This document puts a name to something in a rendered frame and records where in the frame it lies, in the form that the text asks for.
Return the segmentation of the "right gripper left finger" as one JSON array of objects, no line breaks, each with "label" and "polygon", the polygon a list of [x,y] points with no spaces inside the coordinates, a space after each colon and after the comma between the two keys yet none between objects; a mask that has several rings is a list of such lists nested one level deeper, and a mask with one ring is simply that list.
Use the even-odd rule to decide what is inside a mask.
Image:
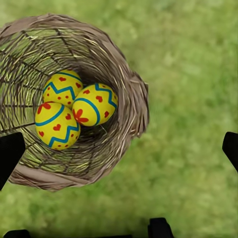
[{"label": "right gripper left finger", "polygon": [[26,150],[24,135],[18,131],[14,134],[0,136],[0,191],[9,179]]}]

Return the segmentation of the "wicker basket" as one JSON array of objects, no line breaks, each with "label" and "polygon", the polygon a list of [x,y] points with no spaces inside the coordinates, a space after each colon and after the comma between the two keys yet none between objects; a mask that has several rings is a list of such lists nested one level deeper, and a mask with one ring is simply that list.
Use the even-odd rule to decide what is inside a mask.
[{"label": "wicker basket", "polygon": [[[53,47],[53,51],[59,48],[67,48],[68,53],[71,55],[68,57],[64,55],[57,58],[54,55],[59,54],[58,52],[50,53],[49,50],[44,50],[47,48],[45,45],[49,43],[41,42],[38,44],[41,40],[33,40],[37,36],[29,36],[27,34],[27,30],[35,30],[37,28],[54,29],[56,31],[55,36],[51,36],[46,41],[59,36],[64,44],[58,48]],[[60,33],[61,29],[76,30],[78,35],[64,35]],[[18,32],[20,34],[11,40],[13,35]],[[10,56],[10,53],[25,37],[30,39],[32,44],[28,46],[22,55],[15,58],[14,55]],[[80,134],[85,139],[77,140],[73,147],[70,147],[69,151],[73,152],[73,155],[71,155],[72,158],[67,163],[64,163],[65,161],[61,159],[58,161],[56,158],[53,158],[53,155],[60,154],[63,150],[55,150],[48,147],[53,152],[50,156],[40,152],[34,144],[38,143],[46,147],[47,145],[36,138],[33,132],[29,132],[26,129],[36,139],[36,142],[33,143],[25,135],[24,139],[26,142],[24,144],[26,145],[26,149],[38,158],[29,149],[29,147],[33,146],[39,154],[43,155],[42,159],[44,161],[41,164],[37,163],[39,164],[38,167],[31,168],[27,165],[26,160],[20,159],[7,181],[11,184],[24,185],[49,192],[51,189],[58,191],[64,187],[82,187],[87,184],[94,184],[108,176],[129,149],[131,140],[134,140],[136,137],[141,138],[142,134],[147,132],[148,124],[150,123],[148,83],[143,82],[140,76],[130,69],[126,63],[125,55],[106,32],[90,23],[82,23],[67,14],[46,13],[44,15],[22,17],[6,23],[0,28],[0,47],[10,41],[11,43],[4,50],[0,50],[0,56],[4,55],[0,59],[0,88],[3,85],[6,86],[6,88],[5,86],[2,88],[2,95],[0,97],[0,119],[3,123],[0,126],[0,136],[14,134],[18,132],[18,128],[25,128],[26,126],[35,124],[15,125],[11,124],[10,120],[14,120],[14,111],[16,109],[22,110],[22,117],[26,117],[25,108],[32,108],[33,111],[35,108],[37,109],[36,99],[38,93],[35,99],[34,93],[32,97],[33,106],[30,106],[26,105],[26,93],[24,93],[25,98],[21,100],[21,89],[24,86],[27,89],[35,89],[37,92],[42,90],[39,87],[35,88],[35,83],[31,85],[31,80],[25,85],[24,81],[36,70],[40,73],[40,83],[42,83],[47,69],[42,68],[42,70],[38,70],[36,68],[47,58],[51,58],[62,69],[68,68],[78,71],[79,74],[99,77],[117,95],[118,109],[112,117],[111,124],[103,132],[101,131],[98,135],[94,133],[92,136]],[[87,46],[87,54],[69,48],[68,46],[73,47],[70,42],[77,43],[82,47]],[[41,53],[47,55],[41,58],[41,60],[38,59],[37,62],[39,64],[37,65],[37,62],[31,62],[31,64],[24,62],[27,56],[35,53],[37,55]],[[49,74],[46,75],[48,78],[44,82],[48,81],[51,77]],[[7,96],[9,96],[9,101],[6,101]],[[88,127],[80,125],[80,128],[81,131],[85,131]],[[88,131],[94,131],[94,128],[96,126],[91,126],[88,128]],[[94,166],[97,162],[92,163],[92,160],[97,159],[97,157],[105,153],[108,154],[97,162],[101,161],[103,163],[102,161],[104,159],[106,159],[106,162],[102,167],[95,169]],[[66,172],[73,163],[77,166],[76,169],[79,169],[80,165],[77,162],[82,160],[88,160],[86,170],[82,172]],[[53,173],[52,171],[41,168],[41,166],[45,166],[46,164],[59,164],[65,167],[65,169],[62,173]],[[45,167],[49,168],[47,166]]]}]

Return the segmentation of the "easter egg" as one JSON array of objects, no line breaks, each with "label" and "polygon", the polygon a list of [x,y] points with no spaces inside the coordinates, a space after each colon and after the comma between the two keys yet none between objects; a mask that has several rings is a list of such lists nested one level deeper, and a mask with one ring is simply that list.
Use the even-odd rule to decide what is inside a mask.
[{"label": "easter egg", "polygon": [[80,125],[91,127],[109,121],[118,109],[118,98],[106,84],[92,83],[76,96],[72,115]]},{"label": "easter egg", "polygon": [[65,151],[77,141],[82,131],[71,110],[55,101],[46,101],[36,110],[35,129],[47,147]]},{"label": "easter egg", "polygon": [[83,82],[85,81],[78,71],[68,68],[57,71],[45,83],[42,90],[42,104],[46,101],[55,101],[71,109],[76,96],[88,86],[83,86]]}]

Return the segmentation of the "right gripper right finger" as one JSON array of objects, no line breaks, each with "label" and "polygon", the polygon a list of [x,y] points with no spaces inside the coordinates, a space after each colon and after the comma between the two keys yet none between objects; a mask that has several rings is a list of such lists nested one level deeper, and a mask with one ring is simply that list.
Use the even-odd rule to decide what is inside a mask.
[{"label": "right gripper right finger", "polygon": [[226,132],[222,149],[238,172],[238,134]]}]

